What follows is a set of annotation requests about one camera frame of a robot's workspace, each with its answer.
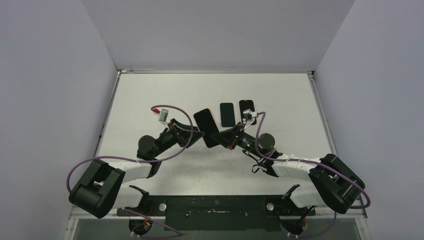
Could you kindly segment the black phone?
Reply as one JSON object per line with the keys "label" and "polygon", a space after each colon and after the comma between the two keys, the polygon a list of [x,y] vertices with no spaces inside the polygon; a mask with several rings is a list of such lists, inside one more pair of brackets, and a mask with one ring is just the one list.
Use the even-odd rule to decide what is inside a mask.
{"label": "black phone", "polygon": [[220,108],[220,122],[223,128],[231,128],[236,125],[234,104],[231,102],[222,102]]}

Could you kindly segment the black phone case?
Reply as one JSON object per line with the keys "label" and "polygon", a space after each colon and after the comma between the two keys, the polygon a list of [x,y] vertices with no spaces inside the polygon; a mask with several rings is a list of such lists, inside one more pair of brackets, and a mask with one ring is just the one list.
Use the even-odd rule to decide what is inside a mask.
{"label": "black phone case", "polygon": [[254,106],[254,102],[253,100],[250,99],[245,99],[245,100],[240,100],[239,103],[239,113],[240,113],[240,119],[242,122],[242,113],[244,110],[250,109],[252,111],[252,115],[254,117],[254,122],[248,122],[248,123],[243,123],[245,126],[248,125],[255,125],[257,123],[257,120],[255,118],[255,115],[253,114],[253,112],[255,112],[255,106]]}

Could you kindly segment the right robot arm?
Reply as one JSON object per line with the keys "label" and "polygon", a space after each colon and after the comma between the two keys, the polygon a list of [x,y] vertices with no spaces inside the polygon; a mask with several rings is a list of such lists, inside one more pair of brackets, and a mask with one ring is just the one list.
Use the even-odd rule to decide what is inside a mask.
{"label": "right robot arm", "polygon": [[275,138],[269,133],[258,137],[245,132],[245,125],[213,133],[211,138],[226,149],[239,147],[242,152],[256,161],[252,172],[262,171],[275,178],[292,178],[309,182],[295,184],[283,196],[282,207],[290,215],[302,208],[320,206],[345,214],[356,209],[357,198],[364,193],[365,183],[335,154],[321,158],[299,158],[279,152]]}

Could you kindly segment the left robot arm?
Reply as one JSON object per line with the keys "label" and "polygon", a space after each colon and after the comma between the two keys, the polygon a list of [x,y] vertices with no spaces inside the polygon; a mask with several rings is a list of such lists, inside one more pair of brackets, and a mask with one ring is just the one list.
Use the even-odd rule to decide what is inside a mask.
{"label": "left robot arm", "polygon": [[103,218],[112,209],[130,208],[136,215],[149,210],[148,192],[134,185],[124,184],[137,179],[153,177],[161,166],[157,157],[178,145],[186,149],[205,135],[198,127],[182,124],[174,118],[158,138],[142,136],[138,141],[136,159],[113,157],[106,162],[101,157],[90,164],[74,188],[68,200],[96,218]]}

